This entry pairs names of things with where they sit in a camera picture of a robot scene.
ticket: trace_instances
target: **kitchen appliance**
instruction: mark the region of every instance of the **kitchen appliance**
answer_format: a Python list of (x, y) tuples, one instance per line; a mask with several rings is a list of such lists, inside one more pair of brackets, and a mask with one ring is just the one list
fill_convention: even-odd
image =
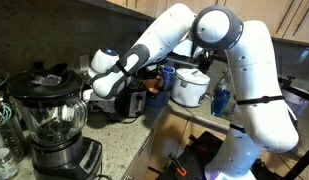
[(94, 179), (102, 145), (82, 136), (87, 108), (83, 81), (66, 64), (25, 72), (7, 82), (32, 136), (36, 179)]
[(115, 99), (115, 109), (123, 116), (132, 118), (144, 114), (146, 88), (138, 78), (131, 78), (131, 82)]
[(198, 107), (204, 99), (209, 83), (210, 78), (196, 68), (177, 69), (171, 99), (185, 107)]

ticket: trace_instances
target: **jar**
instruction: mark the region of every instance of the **jar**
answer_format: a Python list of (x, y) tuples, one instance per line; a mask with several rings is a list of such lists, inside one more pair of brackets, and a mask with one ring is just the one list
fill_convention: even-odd
[(13, 154), (8, 148), (0, 148), (0, 179), (13, 179), (18, 174), (18, 167)]

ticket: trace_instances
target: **blender base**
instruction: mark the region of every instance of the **blender base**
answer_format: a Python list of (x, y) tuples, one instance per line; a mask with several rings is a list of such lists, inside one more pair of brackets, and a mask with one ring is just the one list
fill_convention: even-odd
[(38, 167), (33, 162), (37, 180), (90, 180), (95, 179), (102, 161), (102, 144), (83, 137), (82, 153), (72, 161), (53, 168)]

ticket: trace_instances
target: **blender lid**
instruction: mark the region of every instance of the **blender lid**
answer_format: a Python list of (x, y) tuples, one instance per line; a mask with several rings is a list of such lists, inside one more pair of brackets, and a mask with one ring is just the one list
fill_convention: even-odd
[(67, 64), (17, 74), (7, 82), (11, 95), (23, 103), (64, 102), (81, 91), (83, 80)]

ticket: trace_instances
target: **wall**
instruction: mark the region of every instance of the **wall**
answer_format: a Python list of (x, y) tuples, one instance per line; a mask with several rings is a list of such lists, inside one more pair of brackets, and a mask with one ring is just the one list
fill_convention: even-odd
[(123, 55), (150, 23), (75, 0), (1, 0), (0, 69), (13, 75), (35, 61), (79, 69), (79, 57), (99, 48)]

